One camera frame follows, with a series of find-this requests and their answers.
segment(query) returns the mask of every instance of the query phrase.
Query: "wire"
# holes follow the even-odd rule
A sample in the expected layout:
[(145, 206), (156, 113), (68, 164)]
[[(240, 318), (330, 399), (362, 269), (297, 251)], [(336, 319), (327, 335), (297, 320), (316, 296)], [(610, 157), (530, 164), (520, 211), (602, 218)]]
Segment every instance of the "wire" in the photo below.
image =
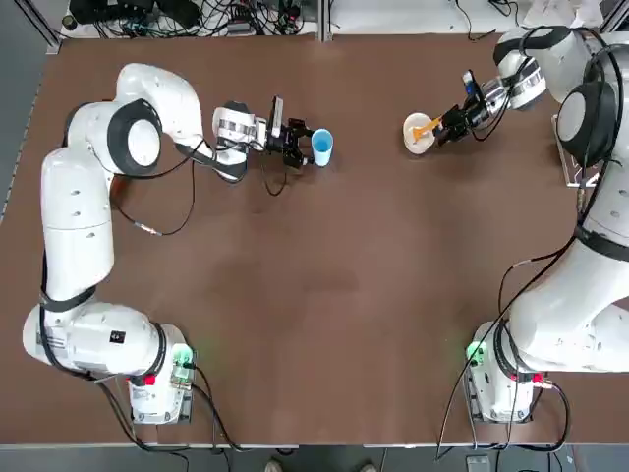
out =
[(382, 458), (380, 459), (380, 467), (378, 469), (378, 472), (384, 472), (384, 461), (386, 460), (386, 454), (388, 453), (389, 448), (385, 447), (384, 451), (382, 452)]
[[(518, 2), (513, 2), (513, 1), (508, 1), (508, 0), (488, 0), (488, 2), (489, 2), (489, 5), (495, 8), (500, 15), (506, 18), (511, 16), (511, 12), (513, 12), (512, 8), (514, 8), (515, 9), (515, 17), (514, 17), (515, 26), (516, 27), (520, 26), (520, 22), (518, 20), (518, 13), (520, 12), (520, 9), (518, 7)], [(503, 6), (507, 7), (509, 10), (508, 11), (502, 10)]]
[(535, 452), (557, 452), (560, 450), (568, 439), (568, 434), (570, 433), (570, 427), (572, 426), (572, 413), (570, 409), (570, 402), (568, 401), (568, 397), (565, 392), (557, 383), (550, 384), (552, 389), (554, 389), (558, 394), (559, 398), (561, 398), (561, 402), (563, 403), (563, 408), (565, 412), (565, 422), (563, 425), (563, 433), (561, 434), (561, 438), (554, 445), (551, 446), (543, 446), (543, 445), (518, 445), (521, 449), (525, 450), (533, 450)]
[(557, 455), (556, 452), (553, 452), (552, 455), (554, 456), (555, 460), (557, 461), (557, 464), (559, 464), (559, 472), (563, 472), (563, 465), (561, 465), (561, 460), (559, 460), (559, 456)]
[(456, 380), (456, 383), (455, 383), (454, 387), (452, 388), (452, 391), (450, 393), (450, 397), (449, 397), (448, 402), (447, 402), (447, 406), (445, 408), (445, 413), (443, 415), (443, 421), (441, 423), (441, 431), (439, 433), (439, 438), (438, 438), (437, 445), (436, 445), (436, 452), (435, 452), (435, 455), (434, 455), (434, 461), (435, 462), (438, 462), (438, 460), (440, 460), (440, 458), (441, 458), (441, 456), (439, 455), (439, 451), (441, 449), (441, 444), (443, 443), (443, 435), (445, 434), (445, 425), (447, 423), (447, 419), (448, 419), (448, 416), (450, 414), (450, 409), (452, 408), (452, 402), (454, 400), (454, 394), (456, 393), (456, 388), (459, 385), (459, 382), (461, 382), (461, 379), (463, 378), (463, 376), (465, 375), (465, 371), (470, 367), (470, 363), (472, 362), (472, 359), (476, 355), (477, 351), (479, 350), (479, 348), (481, 347), (483, 342), (485, 342), (485, 340), (487, 339), (489, 334), (493, 331), (495, 326), (500, 322), (500, 320), (502, 320), (502, 318), (506, 314), (507, 310), (511, 307), (513, 302), (520, 295), (522, 295), (526, 290), (528, 290), (530, 286), (532, 286), (535, 282), (537, 282), (561, 258), (561, 256), (565, 253), (567, 248), (570, 246), (570, 244), (572, 244), (572, 241), (574, 241), (574, 237), (571, 237), (570, 240), (560, 250), (555, 251), (555, 253), (557, 255), (544, 268), (542, 268), (542, 270), (540, 270), (531, 280), (529, 280), (515, 294), (515, 296), (504, 307), (504, 309), (499, 312), (498, 316), (495, 318), (495, 320), (493, 321), (493, 323), (491, 324), (491, 326), (489, 327), (487, 332), (483, 335), (483, 337), (479, 341), (476, 349), (471, 353), (471, 355), (468, 356), (468, 360), (466, 361), (465, 366), (461, 370), (461, 373), (459, 374), (459, 376), (458, 376), (458, 378)]
[(278, 197), (284, 191), (284, 187), (286, 187), (286, 183), (288, 181), (288, 172), (286, 171), (286, 166), (284, 166), (284, 180), (277, 190), (271, 190), (270, 186), (268, 185), (268, 181), (266, 180), (266, 171), (264, 170), (264, 161), (262, 159), (259, 162), (259, 166), (262, 170), (262, 182), (264, 183), (264, 188), (272, 197)]
[(203, 400), (205, 400), (205, 402), (207, 403), (207, 405), (209, 406), (209, 409), (211, 410), (212, 416), (214, 418), (214, 420), (216, 421), (216, 423), (218, 423), (218, 426), (220, 427), (221, 431), (223, 432), (223, 437), (225, 438), (225, 440), (227, 441), (227, 444), (234, 450), (237, 450), (238, 452), (248, 452), (250, 449), (245, 449), (242, 448), (241, 446), (239, 446), (238, 444), (236, 444), (231, 436), (227, 433), (227, 429), (225, 428), (225, 424), (223, 423), (223, 420), (221, 419), (220, 415), (218, 414), (218, 409), (216, 408), (216, 405), (214, 403), (214, 400), (212, 398), (211, 395), (211, 390), (209, 388), (209, 382), (207, 381), (207, 377), (205, 376), (205, 373), (203, 372), (203, 370), (197, 366), (194, 365), (194, 369), (199, 372), (199, 374), (201, 375), (201, 377), (203, 378), (203, 381), (205, 382), (206, 386), (207, 386), (207, 391), (208, 393), (205, 393), (203, 391), (202, 388), (200, 388), (198, 385), (194, 384), (192, 385), (192, 389), (198, 393), (201, 398)]
[(448, 455), (450, 452), (452, 452), (452, 450), (454, 450), (454, 446), (452, 445), (451, 447), (449, 447), (448, 449), (446, 449), (444, 452), (441, 453), (441, 455), (436, 456), (434, 461), (438, 462), (439, 460), (441, 460), (443, 457), (445, 457), (446, 455)]
[(491, 31), (483, 32), (476, 37), (472, 37), (472, 20), (470, 20), (470, 16), (465, 10), (463, 10), (463, 7), (459, 5), (459, 0), (454, 0), (454, 5), (456, 5), (456, 8), (458, 8), (461, 11), (461, 13), (465, 15), (465, 19), (468, 22), (468, 40), (469, 41), (472, 41), (472, 42), (480, 41), (481, 39), (485, 39), (490, 34), (494, 34), (496, 32), (496, 29), (492, 29)]

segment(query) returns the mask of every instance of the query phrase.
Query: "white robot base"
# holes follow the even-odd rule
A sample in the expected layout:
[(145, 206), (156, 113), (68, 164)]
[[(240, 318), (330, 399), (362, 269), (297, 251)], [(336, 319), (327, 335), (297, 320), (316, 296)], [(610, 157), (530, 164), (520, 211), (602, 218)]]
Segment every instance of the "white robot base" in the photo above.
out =
[(136, 424), (167, 425), (189, 423), (191, 420), (192, 392), (171, 383), (173, 345), (186, 344), (186, 339), (172, 324), (162, 324), (161, 327), (166, 334), (166, 357), (155, 376), (154, 384), (137, 386), (129, 381), (129, 396)]
[[(467, 357), (474, 350), (470, 367), (465, 376), (465, 390), (468, 407), (474, 421), (489, 423), (522, 423), (529, 421), (531, 415), (531, 403), (533, 401), (533, 383), (519, 382), (516, 386), (515, 379), (504, 375), (496, 359), (495, 352), (495, 327), (482, 341), (492, 323), (482, 324), (474, 335), (474, 340), (468, 346)], [(505, 332), (499, 342), (508, 346)], [(509, 362), (512, 363), (510, 350), (505, 350)]]

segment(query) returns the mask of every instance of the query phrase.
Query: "table surface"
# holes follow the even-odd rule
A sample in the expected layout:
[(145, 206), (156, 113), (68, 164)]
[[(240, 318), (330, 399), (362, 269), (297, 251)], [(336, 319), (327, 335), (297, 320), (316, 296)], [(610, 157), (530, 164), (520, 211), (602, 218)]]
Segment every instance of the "table surface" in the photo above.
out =
[[(465, 346), (496, 315), (500, 276), (560, 246), (574, 223), (549, 99), (509, 113), (485, 143), (466, 140), (419, 160), (404, 149), (409, 113), (437, 116), (463, 100), (463, 68), (495, 75), (493, 44), (456, 35), (66, 41), (48, 60), (0, 227), (0, 443), (126, 442), (97, 388), (25, 353), (22, 326), (38, 292), (41, 161), (59, 145), (68, 113), (112, 98), (130, 62), (190, 81), (208, 135), (226, 100), (266, 116), (280, 94), (285, 119), (333, 133), (334, 154), (325, 168), (291, 173), (278, 198), (267, 195), (259, 167), (266, 159), (277, 184), (277, 155), (251, 155), (235, 186), (198, 168), (195, 212), (173, 237), (114, 214), (116, 265), (98, 297), (188, 335), (239, 443), (435, 443)], [(179, 154), (167, 138), (162, 144), (170, 166)], [(190, 204), (190, 172), (130, 190), (128, 213), (173, 228)], [(530, 274), (522, 269), (507, 291)], [(572, 404), (571, 442), (629, 442), (626, 376), (552, 378)], [(142, 435), (209, 443), (209, 418), (198, 402), (193, 425)], [(512, 441), (554, 442), (562, 424), (559, 402), (545, 395)], [(504, 440), (500, 426), (478, 433)], [(472, 439), (462, 391), (445, 437)]]

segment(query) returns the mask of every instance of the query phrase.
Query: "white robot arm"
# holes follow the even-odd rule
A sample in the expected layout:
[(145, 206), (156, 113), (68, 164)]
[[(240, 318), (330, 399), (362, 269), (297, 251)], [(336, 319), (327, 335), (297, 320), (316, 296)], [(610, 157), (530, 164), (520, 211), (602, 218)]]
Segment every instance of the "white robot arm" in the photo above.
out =
[(614, 47), (622, 87), (606, 54), (598, 56), (603, 72), (593, 67), (598, 42), (565, 27), (510, 31), (494, 50), (500, 76), (479, 86), (468, 71), (465, 105), (445, 113), (435, 132), (440, 144), (456, 141), (491, 126), (504, 109), (528, 108), (548, 89), (561, 103), (564, 148), (586, 166), (608, 161), (554, 272), (513, 302), (508, 323), (483, 324), (468, 348), (472, 406), (483, 421), (529, 418), (533, 388), (543, 386), (536, 373), (629, 371), (629, 312), (612, 305), (629, 296), (629, 124), (618, 122), (618, 100), (628, 102), (629, 50)]
[[(141, 64), (121, 71), (113, 101), (79, 107), (63, 147), (50, 152), (42, 165), (44, 277), (40, 303), (23, 330), (28, 354), (62, 369), (125, 375), (131, 379), (137, 423), (177, 422), (190, 388), (190, 373), (177, 367), (178, 353), (190, 351), (181, 331), (93, 296), (114, 264), (109, 187), (114, 174), (142, 176), (155, 168), (161, 133), (181, 153), (192, 154), (230, 182), (245, 174), (249, 148), (283, 151), (285, 161), (286, 155), (295, 157), (287, 138), (295, 128), (281, 125), (279, 98), (272, 117), (272, 130), (267, 130), (266, 121), (242, 103), (217, 108), (213, 151), (203, 138), (192, 86)], [(301, 136), (310, 132), (305, 125), (300, 131)]]

